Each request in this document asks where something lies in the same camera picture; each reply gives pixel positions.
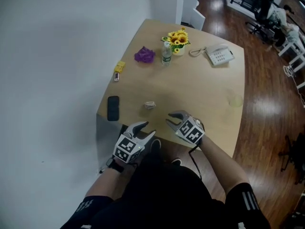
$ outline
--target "yellow object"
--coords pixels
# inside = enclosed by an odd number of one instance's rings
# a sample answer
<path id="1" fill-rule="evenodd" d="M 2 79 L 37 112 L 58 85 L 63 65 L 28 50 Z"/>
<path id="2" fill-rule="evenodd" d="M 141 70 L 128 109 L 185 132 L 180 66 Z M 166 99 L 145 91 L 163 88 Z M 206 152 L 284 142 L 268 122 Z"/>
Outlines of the yellow object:
<path id="1" fill-rule="evenodd" d="M 115 68 L 114 68 L 114 72 L 121 73 L 122 70 L 123 70 L 123 68 L 124 68 L 124 66 L 125 66 L 125 62 L 119 61 L 119 62 L 117 63 L 117 65 L 115 66 Z"/>
<path id="2" fill-rule="evenodd" d="M 175 45 L 180 45 L 179 40 L 175 40 L 174 44 L 175 44 Z"/>
<path id="3" fill-rule="evenodd" d="M 187 34 L 185 31 L 183 31 L 183 30 L 177 31 L 177 34 L 178 34 L 178 36 L 181 36 L 181 35 L 187 36 L 187 35 L 188 35 L 188 34 Z"/>
<path id="4" fill-rule="evenodd" d="M 173 32 L 168 33 L 168 35 L 169 35 L 170 37 L 177 36 L 177 32 L 176 32 L 176 31 L 173 31 Z"/>
<path id="5" fill-rule="evenodd" d="M 167 40 L 173 45 L 175 43 L 175 40 L 179 40 L 178 36 L 168 37 Z"/>
<path id="6" fill-rule="evenodd" d="M 181 45 L 185 45 L 188 42 L 187 36 L 185 36 L 185 35 L 180 35 L 178 40 Z"/>

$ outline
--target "white telephone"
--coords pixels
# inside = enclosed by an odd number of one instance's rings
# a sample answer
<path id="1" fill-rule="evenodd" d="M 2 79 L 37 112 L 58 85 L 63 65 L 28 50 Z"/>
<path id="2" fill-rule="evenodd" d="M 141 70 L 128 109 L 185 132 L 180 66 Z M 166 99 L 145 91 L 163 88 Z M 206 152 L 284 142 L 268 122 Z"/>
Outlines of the white telephone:
<path id="1" fill-rule="evenodd" d="M 218 44 L 205 49 L 213 65 L 220 65 L 233 60 L 235 57 L 227 44 Z"/>

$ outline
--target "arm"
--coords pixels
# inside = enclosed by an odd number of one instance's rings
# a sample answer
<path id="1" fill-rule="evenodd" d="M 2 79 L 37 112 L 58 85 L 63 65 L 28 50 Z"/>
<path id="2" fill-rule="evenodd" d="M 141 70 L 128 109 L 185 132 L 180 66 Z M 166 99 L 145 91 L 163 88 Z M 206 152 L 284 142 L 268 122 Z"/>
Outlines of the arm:
<path id="1" fill-rule="evenodd" d="M 88 196 L 106 196 L 113 199 L 113 192 L 119 181 L 120 173 L 107 168 L 86 193 Z"/>
<path id="2" fill-rule="evenodd" d="M 82 203 L 61 229 L 75 229 L 89 225 L 91 218 L 113 202 L 113 192 L 120 172 L 107 168 L 91 186 Z"/>
<path id="3" fill-rule="evenodd" d="M 284 25 L 284 26 L 282 26 L 282 28 L 283 28 L 286 32 L 290 32 L 290 31 L 293 30 L 293 28 L 290 27 L 290 26 L 288 26 L 288 25 Z"/>
<path id="4" fill-rule="evenodd" d="M 200 149 L 210 162 L 226 194 L 238 184 L 249 183 L 249 179 L 240 165 L 206 135 L 202 138 Z"/>

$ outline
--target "desk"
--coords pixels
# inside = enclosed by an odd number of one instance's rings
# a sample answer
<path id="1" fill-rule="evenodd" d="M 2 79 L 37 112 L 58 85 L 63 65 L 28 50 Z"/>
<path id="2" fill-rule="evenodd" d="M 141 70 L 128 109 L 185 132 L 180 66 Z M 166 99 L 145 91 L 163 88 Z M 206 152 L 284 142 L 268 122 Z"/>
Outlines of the desk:
<path id="1" fill-rule="evenodd" d="M 183 109 L 201 119 L 206 134 L 232 157 L 243 107 L 231 107 L 228 98 L 234 94 L 244 96 L 244 50 L 214 35 L 186 28 L 191 45 L 186 46 L 184 55 L 173 55 L 170 66 L 163 66 L 161 37 L 180 28 L 180 25 L 154 20 L 143 22 L 122 57 L 126 66 L 120 80 L 110 81 L 98 114 L 107 117 L 107 98 L 117 95 L 120 97 L 119 123 L 149 121 L 143 131 L 156 129 L 157 137 L 191 146 L 179 139 L 165 122 L 170 118 L 169 112 Z M 190 49 L 217 43 L 227 43 L 235 56 L 221 68 L 212 68 L 206 56 L 192 58 L 188 55 Z M 134 60 L 134 54 L 143 46 L 156 52 L 153 63 Z M 143 104 L 147 101 L 155 101 L 156 108 L 146 110 Z"/>

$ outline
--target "black phone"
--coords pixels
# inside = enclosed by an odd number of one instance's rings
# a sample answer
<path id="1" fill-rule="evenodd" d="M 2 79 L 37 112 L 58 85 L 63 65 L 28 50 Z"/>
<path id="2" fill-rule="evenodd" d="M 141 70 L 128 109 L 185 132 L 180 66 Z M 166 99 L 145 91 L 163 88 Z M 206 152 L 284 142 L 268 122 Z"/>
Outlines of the black phone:
<path id="1" fill-rule="evenodd" d="M 120 104 L 120 98 L 118 96 L 108 97 L 108 104 L 107 104 L 108 121 L 119 120 L 119 104 Z"/>

